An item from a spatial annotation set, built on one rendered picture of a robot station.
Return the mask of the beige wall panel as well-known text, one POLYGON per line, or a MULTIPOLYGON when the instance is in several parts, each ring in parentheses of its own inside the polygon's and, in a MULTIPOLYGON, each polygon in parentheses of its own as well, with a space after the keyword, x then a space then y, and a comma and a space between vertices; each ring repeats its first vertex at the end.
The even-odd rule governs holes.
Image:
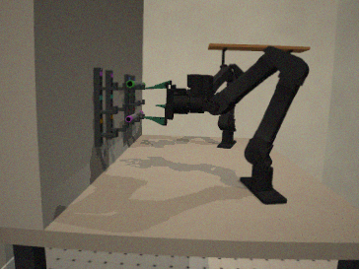
POLYGON ((142 82, 143 4, 0 0, 0 227, 44 231, 142 135, 95 146, 94 67, 142 82))

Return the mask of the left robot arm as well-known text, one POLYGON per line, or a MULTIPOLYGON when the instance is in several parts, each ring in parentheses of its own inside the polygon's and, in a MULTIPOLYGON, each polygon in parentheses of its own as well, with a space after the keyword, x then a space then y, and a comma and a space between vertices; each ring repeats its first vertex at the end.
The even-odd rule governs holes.
POLYGON ((213 76, 191 75, 190 92, 193 96, 190 96, 186 106, 189 106, 190 113, 208 111, 212 115, 225 114, 244 96, 279 70, 275 92, 258 128, 245 148, 245 158, 249 163, 251 161, 253 167, 252 183, 250 185, 251 176, 240 177, 240 182, 263 204, 286 204, 287 198, 273 188, 273 168, 270 168, 272 159, 269 154, 300 85, 303 86, 309 75, 309 66, 302 58, 273 46, 268 46, 263 52, 264 54, 251 68, 216 95, 213 91, 213 76), (195 95, 204 95, 204 97, 195 95))

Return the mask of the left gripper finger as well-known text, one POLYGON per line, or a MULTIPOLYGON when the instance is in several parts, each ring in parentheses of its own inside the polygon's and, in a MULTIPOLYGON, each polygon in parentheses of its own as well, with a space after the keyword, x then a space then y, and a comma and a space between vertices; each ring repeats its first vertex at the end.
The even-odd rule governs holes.
POLYGON ((165 117, 144 116, 143 118, 153 120, 161 125, 165 124, 165 117), (161 118, 161 119, 154 119, 154 118, 161 118))
POLYGON ((148 88, 144 88, 144 89, 165 89, 166 88, 166 82, 161 83, 159 85, 153 86, 153 87, 148 87, 148 88))

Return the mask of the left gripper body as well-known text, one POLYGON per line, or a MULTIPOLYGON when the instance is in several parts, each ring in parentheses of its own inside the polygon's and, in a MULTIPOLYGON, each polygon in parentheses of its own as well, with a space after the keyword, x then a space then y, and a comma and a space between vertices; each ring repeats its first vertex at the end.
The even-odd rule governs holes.
POLYGON ((167 89, 167 102, 165 103, 165 124, 167 120, 173 120, 174 112, 187 112, 189 113, 189 96, 174 96, 175 89, 169 89, 169 83, 166 83, 167 89), (168 88, 167 88, 168 84, 168 88), (174 92, 173 92, 174 90, 174 92))

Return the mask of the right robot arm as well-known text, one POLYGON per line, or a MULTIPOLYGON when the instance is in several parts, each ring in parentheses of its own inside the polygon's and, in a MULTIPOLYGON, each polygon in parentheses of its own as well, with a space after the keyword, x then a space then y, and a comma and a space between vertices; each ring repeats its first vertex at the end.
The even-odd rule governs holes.
MULTIPOLYGON (((213 80, 214 95, 216 91, 225 82, 227 82, 227 86, 229 86, 244 73, 236 64, 230 64, 229 66, 223 64, 220 66, 220 68, 221 68, 220 71, 214 76, 214 80, 213 80)), ((190 78, 191 75, 187 75, 187 86, 189 88, 190 88, 190 78)), ((186 89, 176 89, 175 94, 184 94, 184 92, 186 94, 186 89)), ((236 132, 236 128, 234 128, 235 120, 236 120, 234 119, 235 116, 234 111, 235 108, 219 116, 218 127, 220 128, 220 130, 222 130, 222 141, 219 145, 217 145, 217 148, 231 149, 237 143, 236 140, 234 140, 234 143, 232 142, 234 138, 234 132, 236 132), (232 147, 230 148, 229 146, 232 147)))

